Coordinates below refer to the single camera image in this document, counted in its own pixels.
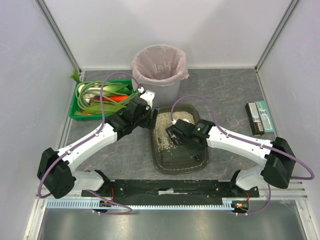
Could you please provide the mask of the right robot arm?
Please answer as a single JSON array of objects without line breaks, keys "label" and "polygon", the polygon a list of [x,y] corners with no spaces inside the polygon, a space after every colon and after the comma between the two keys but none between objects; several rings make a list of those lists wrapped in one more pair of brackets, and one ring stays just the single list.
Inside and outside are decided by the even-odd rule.
[{"label": "right robot arm", "polygon": [[256,163],[247,170],[237,170],[229,189],[241,196],[259,185],[269,184],[287,189],[295,167],[294,153],[288,142],[276,137],[274,141],[249,137],[217,126],[204,119],[192,124],[178,119],[166,128],[166,133],[177,146],[183,146],[189,155],[206,148],[222,149],[243,156]]}]

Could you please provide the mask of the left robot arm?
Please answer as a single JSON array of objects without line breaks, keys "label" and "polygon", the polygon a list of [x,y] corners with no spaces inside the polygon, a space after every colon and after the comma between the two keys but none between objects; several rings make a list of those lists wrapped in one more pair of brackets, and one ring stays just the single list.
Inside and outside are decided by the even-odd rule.
[{"label": "left robot arm", "polygon": [[137,127],[154,129],[159,113],[157,108],[153,108],[154,98],[154,92],[146,91],[76,142],[59,150],[51,147],[44,150],[37,171],[40,186],[45,186],[56,199],[72,190],[100,189],[107,181],[101,171],[81,172],[77,171],[77,167],[105,146],[131,134]]}]

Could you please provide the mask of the dark translucent litter box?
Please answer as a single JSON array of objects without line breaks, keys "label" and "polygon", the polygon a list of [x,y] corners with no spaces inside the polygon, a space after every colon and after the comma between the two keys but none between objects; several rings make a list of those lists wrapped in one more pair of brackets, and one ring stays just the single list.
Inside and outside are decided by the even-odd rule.
[{"label": "dark translucent litter box", "polygon": [[[171,107],[165,106],[159,109],[159,114],[171,113]],[[181,175],[204,169],[209,163],[207,149],[199,151],[196,155],[190,155],[182,145],[176,145],[175,149],[158,152],[156,141],[156,127],[151,131],[151,149],[153,165],[161,174]]]}]

